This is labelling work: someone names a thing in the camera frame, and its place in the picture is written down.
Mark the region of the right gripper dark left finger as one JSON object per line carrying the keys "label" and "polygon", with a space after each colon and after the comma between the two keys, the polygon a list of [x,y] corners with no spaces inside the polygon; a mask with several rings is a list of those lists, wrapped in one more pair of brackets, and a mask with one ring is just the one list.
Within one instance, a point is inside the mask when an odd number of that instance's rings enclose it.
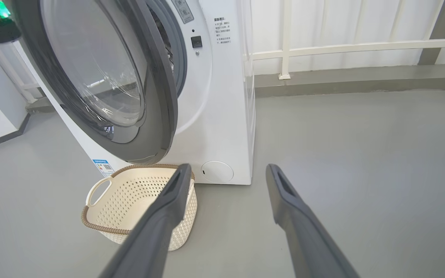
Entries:
{"label": "right gripper dark left finger", "polygon": [[125,242],[100,274],[101,278],[160,278],[172,232],[187,209],[192,171],[189,164],[173,169],[164,188],[128,232]]}

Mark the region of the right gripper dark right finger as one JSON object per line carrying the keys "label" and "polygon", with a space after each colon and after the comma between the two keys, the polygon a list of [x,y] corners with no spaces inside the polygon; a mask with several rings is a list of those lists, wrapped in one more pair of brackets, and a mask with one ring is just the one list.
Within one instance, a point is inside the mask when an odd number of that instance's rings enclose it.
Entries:
{"label": "right gripper dark right finger", "polygon": [[297,278],[357,278],[326,228],[304,203],[282,169],[268,164],[265,178],[275,223],[285,234]]}

